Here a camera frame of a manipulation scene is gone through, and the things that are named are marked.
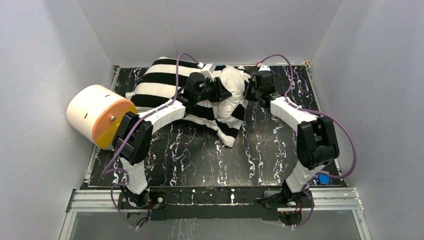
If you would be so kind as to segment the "black white striped pillowcase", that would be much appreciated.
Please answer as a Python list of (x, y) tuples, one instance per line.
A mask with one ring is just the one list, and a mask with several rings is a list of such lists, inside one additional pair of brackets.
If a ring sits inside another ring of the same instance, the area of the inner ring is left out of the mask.
[(166, 103), (178, 91), (177, 100), (187, 104), (184, 120), (212, 129), (231, 148), (244, 120), (248, 104), (244, 91), (250, 78), (242, 66), (218, 65), (206, 73), (200, 63), (160, 57), (125, 97), (142, 113)]

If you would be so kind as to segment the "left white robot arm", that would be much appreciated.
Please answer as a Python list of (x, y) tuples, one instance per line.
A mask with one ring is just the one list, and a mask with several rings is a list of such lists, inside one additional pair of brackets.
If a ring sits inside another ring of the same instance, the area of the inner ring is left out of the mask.
[(209, 73), (191, 73), (184, 87), (166, 103), (143, 113), (124, 114), (112, 144), (126, 175), (125, 188), (131, 192), (130, 202), (137, 208), (149, 203), (148, 181), (144, 160), (147, 157), (152, 135), (162, 127), (183, 119), (202, 101), (217, 103), (231, 97), (219, 77)]

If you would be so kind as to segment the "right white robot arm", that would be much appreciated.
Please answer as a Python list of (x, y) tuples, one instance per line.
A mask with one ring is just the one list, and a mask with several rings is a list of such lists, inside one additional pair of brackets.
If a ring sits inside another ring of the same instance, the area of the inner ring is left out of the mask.
[(340, 150), (333, 121), (318, 117), (296, 105), (289, 97), (278, 93), (271, 70), (256, 71), (244, 92), (245, 99), (258, 102), (296, 133), (298, 161), (293, 172), (282, 184), (282, 202), (295, 207), (302, 199), (301, 191), (329, 162), (338, 158)]

